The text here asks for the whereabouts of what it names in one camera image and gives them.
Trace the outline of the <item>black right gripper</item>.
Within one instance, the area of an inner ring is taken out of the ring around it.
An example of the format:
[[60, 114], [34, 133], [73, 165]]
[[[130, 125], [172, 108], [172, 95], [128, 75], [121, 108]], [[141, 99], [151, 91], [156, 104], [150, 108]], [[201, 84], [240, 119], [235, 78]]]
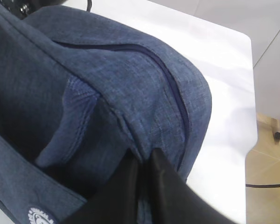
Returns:
[[0, 4], [14, 16], [24, 19], [42, 7], [61, 5], [63, 0], [0, 0]]

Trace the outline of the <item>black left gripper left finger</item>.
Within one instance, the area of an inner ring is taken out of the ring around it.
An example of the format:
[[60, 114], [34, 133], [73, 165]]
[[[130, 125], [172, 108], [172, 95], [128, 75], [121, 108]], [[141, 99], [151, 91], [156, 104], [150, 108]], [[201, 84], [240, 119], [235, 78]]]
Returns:
[[139, 162], [127, 150], [108, 182], [63, 224], [135, 224]]

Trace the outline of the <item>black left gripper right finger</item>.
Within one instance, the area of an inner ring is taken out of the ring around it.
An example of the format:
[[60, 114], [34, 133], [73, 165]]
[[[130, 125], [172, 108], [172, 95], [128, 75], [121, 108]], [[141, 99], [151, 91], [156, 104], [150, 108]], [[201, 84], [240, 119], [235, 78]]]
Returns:
[[189, 188], [159, 148], [149, 157], [149, 200], [154, 224], [234, 223]]

